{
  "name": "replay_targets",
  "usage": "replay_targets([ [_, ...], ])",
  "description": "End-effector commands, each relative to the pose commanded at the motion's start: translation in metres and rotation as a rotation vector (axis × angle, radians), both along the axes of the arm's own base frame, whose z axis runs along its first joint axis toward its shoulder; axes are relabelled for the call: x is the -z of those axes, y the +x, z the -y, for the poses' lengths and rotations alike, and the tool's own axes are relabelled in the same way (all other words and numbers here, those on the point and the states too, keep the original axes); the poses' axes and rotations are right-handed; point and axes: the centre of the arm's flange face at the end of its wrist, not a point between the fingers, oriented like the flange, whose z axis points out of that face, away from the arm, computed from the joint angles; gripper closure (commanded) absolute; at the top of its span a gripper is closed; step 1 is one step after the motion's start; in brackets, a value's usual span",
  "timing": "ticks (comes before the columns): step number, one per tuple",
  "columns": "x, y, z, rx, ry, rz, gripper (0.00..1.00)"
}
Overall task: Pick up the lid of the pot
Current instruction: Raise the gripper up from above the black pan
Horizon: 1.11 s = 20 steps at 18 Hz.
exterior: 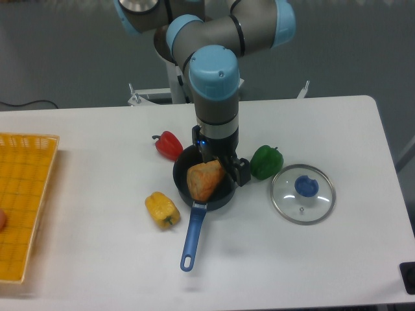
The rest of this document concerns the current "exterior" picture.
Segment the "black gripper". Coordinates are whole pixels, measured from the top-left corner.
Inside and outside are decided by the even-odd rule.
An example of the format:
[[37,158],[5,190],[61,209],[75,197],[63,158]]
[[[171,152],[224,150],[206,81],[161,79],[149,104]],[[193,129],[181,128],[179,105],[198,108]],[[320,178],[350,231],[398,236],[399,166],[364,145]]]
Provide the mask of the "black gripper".
[[214,139],[202,134],[201,127],[196,125],[192,128],[192,140],[202,157],[203,163],[215,159],[224,163],[225,171],[240,187],[250,181],[250,162],[245,158],[239,159],[236,153],[239,142],[238,128],[230,136]]

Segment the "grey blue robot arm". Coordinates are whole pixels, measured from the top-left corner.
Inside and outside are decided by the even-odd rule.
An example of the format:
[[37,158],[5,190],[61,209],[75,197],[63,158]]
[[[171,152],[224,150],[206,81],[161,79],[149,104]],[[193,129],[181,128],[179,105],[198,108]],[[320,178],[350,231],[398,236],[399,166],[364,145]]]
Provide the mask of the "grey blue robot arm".
[[229,1],[230,13],[207,20],[203,1],[116,1],[123,25],[138,34],[165,28],[165,44],[191,91],[197,124],[193,143],[216,159],[238,185],[250,180],[238,158],[238,59],[293,39],[296,17],[287,1]]

